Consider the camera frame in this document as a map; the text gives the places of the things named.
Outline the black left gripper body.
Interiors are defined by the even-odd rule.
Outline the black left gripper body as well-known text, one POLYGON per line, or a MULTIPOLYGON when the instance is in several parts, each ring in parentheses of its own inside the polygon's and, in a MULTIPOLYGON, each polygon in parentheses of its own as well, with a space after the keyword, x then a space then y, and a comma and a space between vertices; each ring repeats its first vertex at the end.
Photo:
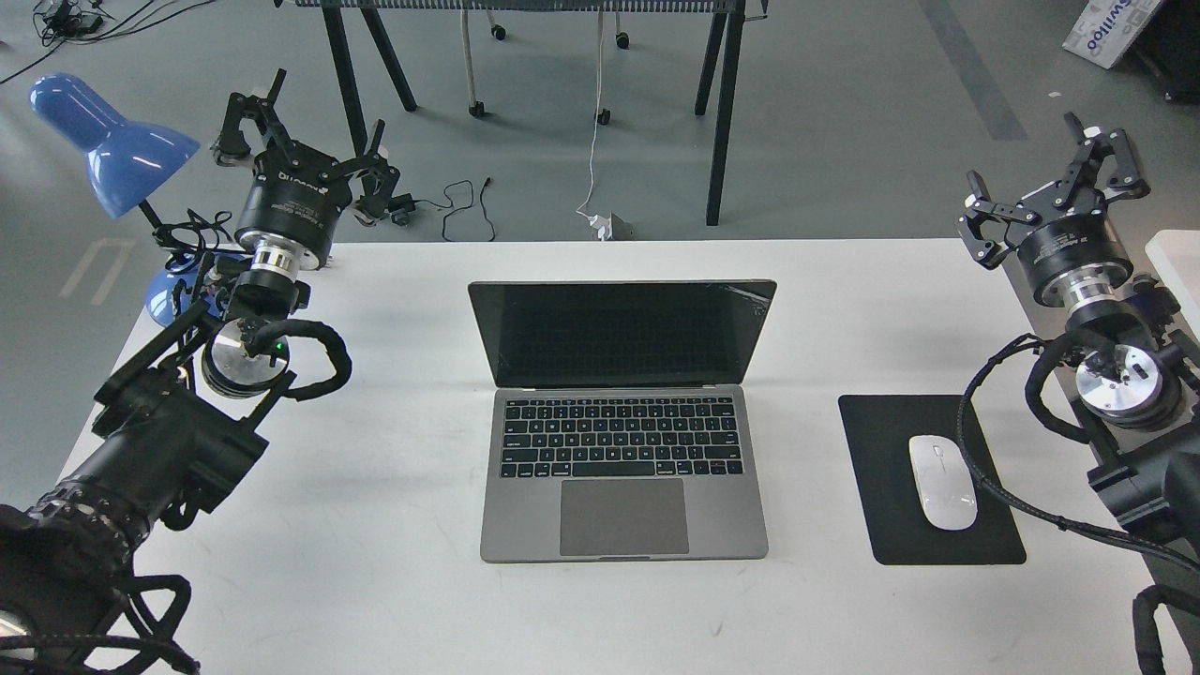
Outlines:
POLYGON ((342 211, 352 204, 346 180, 325 185, 319 173, 293 166, 287 159, 258 155, 254 180, 234 235, 253 249, 266 235, 292 240, 301 265, 326 265, 342 211))

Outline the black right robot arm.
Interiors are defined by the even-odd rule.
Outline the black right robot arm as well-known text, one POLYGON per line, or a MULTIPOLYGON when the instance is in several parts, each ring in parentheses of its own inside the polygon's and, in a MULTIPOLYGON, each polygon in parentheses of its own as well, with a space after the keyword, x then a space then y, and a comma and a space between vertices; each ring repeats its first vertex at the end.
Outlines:
POLYGON ((1064 123, 1075 153, 1063 175, 1006 204, 977 172, 956 219, 976 264, 992 270, 1015 255, 1042 307, 1063 307, 1064 330, 1044 340, 1024 334, 986 359, 956 406, 956 443, 966 449, 968 402, 1008 357, 1034 351, 1024 398, 1042 428, 1087 444, 1098 464, 1088 485, 1115 516, 1100 527, 1042 510, 998 486, 966 458, 977 486, 1000 503, 1064 533, 1160 558, 1196 574, 1196 341, 1178 330, 1181 305, 1148 274, 1136 274, 1106 209, 1148 195, 1136 148, 1124 129, 1064 123))

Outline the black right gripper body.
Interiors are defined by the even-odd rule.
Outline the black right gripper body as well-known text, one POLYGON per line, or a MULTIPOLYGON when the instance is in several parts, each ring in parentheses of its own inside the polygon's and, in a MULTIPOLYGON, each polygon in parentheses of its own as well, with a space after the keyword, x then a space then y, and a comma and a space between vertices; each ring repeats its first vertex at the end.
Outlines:
POLYGON ((1042 307, 1063 307, 1066 292, 1058 281, 1079 269, 1105 274, 1106 282, 1121 287, 1134 265, 1106 217, 1105 195, 1079 195, 1066 210, 1052 196, 1028 195, 1018 204, 1039 217, 1039 227, 1016 245, 1034 301, 1042 307))

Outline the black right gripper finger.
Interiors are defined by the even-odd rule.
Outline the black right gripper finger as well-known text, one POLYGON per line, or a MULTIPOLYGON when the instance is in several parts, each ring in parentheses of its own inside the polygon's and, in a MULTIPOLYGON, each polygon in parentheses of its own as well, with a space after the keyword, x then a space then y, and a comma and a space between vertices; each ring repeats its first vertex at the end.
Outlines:
POLYGON ((1084 127, 1074 112, 1064 123, 1076 151, 1050 197, 1055 215, 1104 215, 1115 201, 1139 201, 1151 187, 1124 129, 1084 127))
POLYGON ((964 214, 956 219, 956 233, 976 264, 994 270, 1008 255, 1033 247, 1038 235, 1046 234, 1046 226, 1056 214, 1055 181, 1034 189, 1016 204, 1007 204, 992 201, 978 172, 968 171, 966 179, 971 192, 965 197, 964 214))

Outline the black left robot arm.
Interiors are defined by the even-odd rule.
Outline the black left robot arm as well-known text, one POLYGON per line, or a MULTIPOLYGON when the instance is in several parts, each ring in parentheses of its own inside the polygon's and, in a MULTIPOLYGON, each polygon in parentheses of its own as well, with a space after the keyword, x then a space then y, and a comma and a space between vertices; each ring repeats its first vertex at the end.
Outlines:
POLYGON ((98 449, 31 507, 2 508, 5 674, 94 674, 98 650, 128 651, 116 674, 157 662, 197 674, 175 641, 191 585, 137 577, 137 548, 156 524, 181 531, 223 503, 266 450, 257 428, 276 402, 325 398, 352 377, 340 334, 299 319, 311 295, 299 275, 326 265, 346 211, 372 222, 398 208, 400 174, 379 149, 382 121, 352 159, 293 141, 276 112, 284 80, 232 94, 214 142, 215 162, 253 174, 232 250, 175 240, 146 204, 196 141, 126 119, 72 74, 34 82, 31 108, 84 154, 103 209, 138 208, 191 274, 174 319, 95 393, 98 449))

